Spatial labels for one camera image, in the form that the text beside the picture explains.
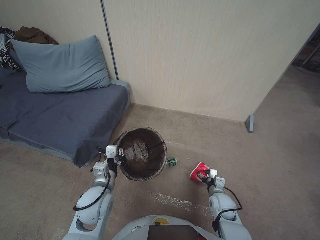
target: dark gray sheet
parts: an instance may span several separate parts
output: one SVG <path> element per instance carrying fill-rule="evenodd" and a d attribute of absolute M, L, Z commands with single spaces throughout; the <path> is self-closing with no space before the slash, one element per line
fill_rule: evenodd
<path fill-rule="evenodd" d="M 25 79 L 25 73 L 0 79 L 0 138 L 60 152 L 78 167 L 96 156 L 97 145 L 108 145 L 129 101 L 120 85 L 31 93 Z"/>

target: pile of clothes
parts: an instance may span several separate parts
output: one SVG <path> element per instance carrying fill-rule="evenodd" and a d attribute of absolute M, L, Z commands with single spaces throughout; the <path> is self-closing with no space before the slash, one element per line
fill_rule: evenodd
<path fill-rule="evenodd" d="M 20 67 L 9 54 L 9 49 L 14 51 L 10 42 L 11 39 L 29 43 L 59 44 L 48 34 L 35 27 L 21 27 L 15 32 L 9 28 L 0 26 L 0 67 L 9 67 L 14 72 L 20 71 Z"/>

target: wastebasket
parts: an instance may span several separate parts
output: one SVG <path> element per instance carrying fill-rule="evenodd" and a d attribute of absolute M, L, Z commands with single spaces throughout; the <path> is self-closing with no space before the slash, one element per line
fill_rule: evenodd
<path fill-rule="evenodd" d="M 154 178 L 166 164 L 166 144 L 152 128 L 133 128 L 120 135 L 113 144 L 123 148 L 120 169 L 130 180 Z"/>

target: pillow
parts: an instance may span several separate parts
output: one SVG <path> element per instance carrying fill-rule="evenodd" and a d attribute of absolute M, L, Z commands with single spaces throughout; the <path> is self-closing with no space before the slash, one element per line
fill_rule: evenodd
<path fill-rule="evenodd" d="M 110 84 L 96 36 L 59 45 L 11 42 L 26 69 L 30 92 L 76 92 Z"/>

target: brown cloth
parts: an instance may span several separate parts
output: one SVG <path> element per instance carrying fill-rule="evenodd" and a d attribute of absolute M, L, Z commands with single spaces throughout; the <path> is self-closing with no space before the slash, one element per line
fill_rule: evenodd
<path fill-rule="evenodd" d="M 16 31 L 15 40 L 29 43 L 59 44 L 48 34 L 35 27 L 21 27 Z"/>

